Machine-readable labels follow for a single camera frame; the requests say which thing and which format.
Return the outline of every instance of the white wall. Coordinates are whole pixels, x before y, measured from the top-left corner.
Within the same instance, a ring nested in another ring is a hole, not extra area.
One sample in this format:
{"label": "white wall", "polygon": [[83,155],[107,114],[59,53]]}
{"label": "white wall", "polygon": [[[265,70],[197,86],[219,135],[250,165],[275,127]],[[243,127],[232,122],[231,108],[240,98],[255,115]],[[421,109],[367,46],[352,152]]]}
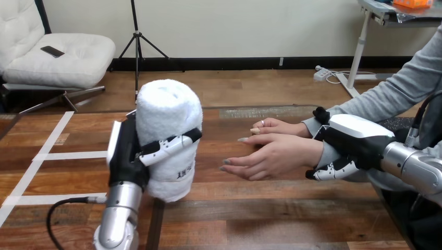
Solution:
{"label": "white wall", "polygon": [[[122,52],[130,0],[44,0],[52,32],[105,35]],[[136,0],[140,31],[170,57],[352,56],[363,14],[356,0]],[[435,28],[372,22],[365,55],[411,56]],[[161,57],[142,41],[144,57]],[[134,57],[134,44],[126,57]]]}

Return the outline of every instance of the black cable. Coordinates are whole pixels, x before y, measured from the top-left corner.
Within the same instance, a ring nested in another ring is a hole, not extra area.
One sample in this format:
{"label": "black cable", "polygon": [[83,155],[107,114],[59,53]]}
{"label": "black cable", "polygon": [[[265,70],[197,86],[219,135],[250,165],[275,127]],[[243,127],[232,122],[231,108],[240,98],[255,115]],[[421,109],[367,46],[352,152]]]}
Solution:
{"label": "black cable", "polygon": [[431,94],[421,105],[418,112],[416,113],[416,116],[414,117],[412,128],[419,129],[421,126],[422,118],[425,114],[425,109],[427,108],[428,104],[436,97],[442,95],[442,90],[439,90],[433,94]]}
{"label": "black cable", "polygon": [[64,199],[62,201],[55,203],[49,209],[49,212],[47,213],[47,217],[46,217],[46,228],[47,228],[47,232],[49,234],[49,237],[51,237],[52,242],[54,242],[54,244],[58,250],[63,250],[63,248],[60,245],[60,243],[57,241],[57,239],[55,238],[54,234],[52,233],[51,215],[58,206],[66,204],[66,203],[88,203],[88,197]]}

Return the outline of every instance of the chair cushion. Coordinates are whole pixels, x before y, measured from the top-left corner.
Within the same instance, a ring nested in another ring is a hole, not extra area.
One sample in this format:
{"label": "chair cushion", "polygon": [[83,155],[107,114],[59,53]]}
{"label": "chair cushion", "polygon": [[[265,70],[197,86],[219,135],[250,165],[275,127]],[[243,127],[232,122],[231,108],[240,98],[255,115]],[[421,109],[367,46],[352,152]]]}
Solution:
{"label": "chair cushion", "polygon": [[0,0],[0,76],[43,35],[43,23],[34,0]]}
{"label": "chair cushion", "polygon": [[[65,54],[54,58],[40,48]],[[104,76],[114,57],[114,42],[101,35],[47,34],[25,55],[12,61],[3,78],[12,84],[87,89]]]}

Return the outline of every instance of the white armchair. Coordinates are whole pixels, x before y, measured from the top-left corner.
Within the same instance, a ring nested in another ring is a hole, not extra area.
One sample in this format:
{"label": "white armchair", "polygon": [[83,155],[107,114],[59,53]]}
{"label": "white armchair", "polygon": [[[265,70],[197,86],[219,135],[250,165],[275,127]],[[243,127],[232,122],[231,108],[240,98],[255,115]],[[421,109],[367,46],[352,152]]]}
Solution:
{"label": "white armchair", "polygon": [[[65,54],[54,58],[40,48],[52,46]],[[101,35],[44,34],[34,0],[0,0],[0,77],[8,90],[64,90],[64,94],[25,112],[103,91],[94,87],[111,64],[114,42]]]}

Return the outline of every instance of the rolled towel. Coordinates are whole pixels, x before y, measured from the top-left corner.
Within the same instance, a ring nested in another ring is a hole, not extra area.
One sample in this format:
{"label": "rolled towel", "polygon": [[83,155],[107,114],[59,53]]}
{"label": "rolled towel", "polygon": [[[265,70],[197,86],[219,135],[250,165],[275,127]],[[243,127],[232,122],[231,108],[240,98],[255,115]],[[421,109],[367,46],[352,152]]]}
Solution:
{"label": "rolled towel", "polygon": [[[198,96],[175,80],[145,84],[137,97],[136,126],[141,145],[202,131],[203,111]],[[148,192],[165,202],[174,202],[190,192],[195,174],[199,140],[176,155],[149,166]]]}

